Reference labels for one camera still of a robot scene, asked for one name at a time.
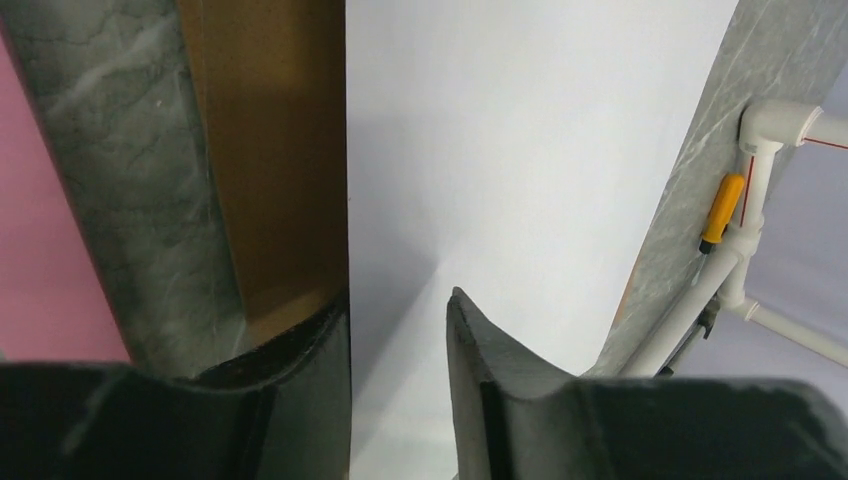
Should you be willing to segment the orange handled screwdriver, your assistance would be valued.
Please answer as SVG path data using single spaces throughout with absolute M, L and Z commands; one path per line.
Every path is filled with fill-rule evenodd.
M 701 254 L 709 255 L 722 242 L 744 187 L 745 178 L 740 174 L 727 174 L 723 177 L 701 235 Z

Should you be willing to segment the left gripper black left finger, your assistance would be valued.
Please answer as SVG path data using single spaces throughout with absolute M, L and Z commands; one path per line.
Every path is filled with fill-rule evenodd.
M 119 363 L 5 362 L 5 479 L 344 479 L 349 302 L 192 379 Z

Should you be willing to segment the pink picture frame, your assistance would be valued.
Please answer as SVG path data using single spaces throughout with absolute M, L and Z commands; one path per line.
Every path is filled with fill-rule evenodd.
M 1 354 L 11 361 L 130 359 L 6 42 Z

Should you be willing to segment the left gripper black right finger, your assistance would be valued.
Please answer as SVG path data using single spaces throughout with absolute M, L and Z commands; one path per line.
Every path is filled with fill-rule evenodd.
M 843 479 L 847 425 L 811 385 L 775 378 L 583 378 L 447 305 L 462 479 Z

